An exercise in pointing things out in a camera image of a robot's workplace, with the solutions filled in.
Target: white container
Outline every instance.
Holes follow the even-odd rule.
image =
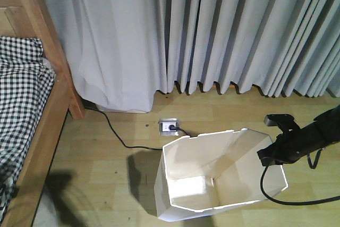
[[[174,222],[214,215],[266,199],[260,190],[264,167],[257,151],[269,135],[242,129],[178,138],[163,147],[156,182],[157,216]],[[264,188],[274,196],[288,187],[282,166],[266,173]]]

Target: laminate floor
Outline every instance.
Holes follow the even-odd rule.
[[[216,90],[193,95],[156,93],[153,109],[147,114],[108,113],[128,145],[161,147],[177,137],[161,137],[158,120],[177,117],[181,127],[192,134],[250,128],[269,134],[280,133],[267,127],[266,114],[289,113],[305,126],[318,114],[337,106],[338,98],[298,96],[269,98],[257,88],[237,94],[230,87],[225,95]],[[340,144],[321,154],[319,166],[309,169],[304,158],[285,165],[289,188],[279,194],[282,200],[311,200],[340,194]],[[60,226],[339,226],[340,202],[313,206],[283,206],[270,201],[220,213],[214,216],[168,223],[159,220],[154,201],[154,181],[159,151],[124,148],[100,113],[87,110],[84,120],[67,117],[48,186],[53,195]]]

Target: black and white checkered fabric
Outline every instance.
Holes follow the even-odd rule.
[[[54,82],[39,39],[0,37],[0,223]]]

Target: bed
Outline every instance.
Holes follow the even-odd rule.
[[[1,223],[1,227],[25,227],[31,226],[35,217],[67,111],[74,119],[81,119],[84,107],[44,0],[0,0],[0,36],[37,38],[33,42],[42,43],[55,72],[54,85],[16,182],[17,194]]]

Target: electrical outlet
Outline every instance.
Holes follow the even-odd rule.
[[[177,118],[163,118],[159,119],[159,134],[161,136],[179,136],[180,133],[176,130],[170,130],[169,126],[178,127],[179,120]]]

